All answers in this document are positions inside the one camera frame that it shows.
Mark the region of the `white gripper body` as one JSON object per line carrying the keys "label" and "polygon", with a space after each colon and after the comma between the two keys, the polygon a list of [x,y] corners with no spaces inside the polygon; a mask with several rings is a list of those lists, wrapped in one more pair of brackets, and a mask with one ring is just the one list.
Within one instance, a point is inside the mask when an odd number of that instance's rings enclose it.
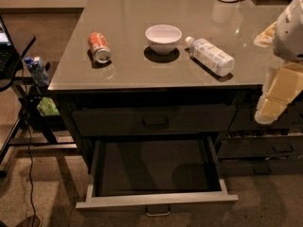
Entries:
{"label": "white gripper body", "polygon": [[279,15],[273,51],[285,61],[303,61],[303,0],[293,0]]}

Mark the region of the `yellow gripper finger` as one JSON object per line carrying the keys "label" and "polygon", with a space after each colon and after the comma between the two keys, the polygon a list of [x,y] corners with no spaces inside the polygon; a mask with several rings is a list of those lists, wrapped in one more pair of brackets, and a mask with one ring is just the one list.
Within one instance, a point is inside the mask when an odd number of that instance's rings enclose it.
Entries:
{"label": "yellow gripper finger", "polygon": [[256,37],[256,39],[254,40],[254,45],[259,47],[270,46],[273,43],[275,29],[276,29],[276,22],[273,22]]}
{"label": "yellow gripper finger", "polygon": [[272,124],[302,91],[302,63],[284,62],[278,68],[271,67],[262,86],[255,120],[262,125]]}

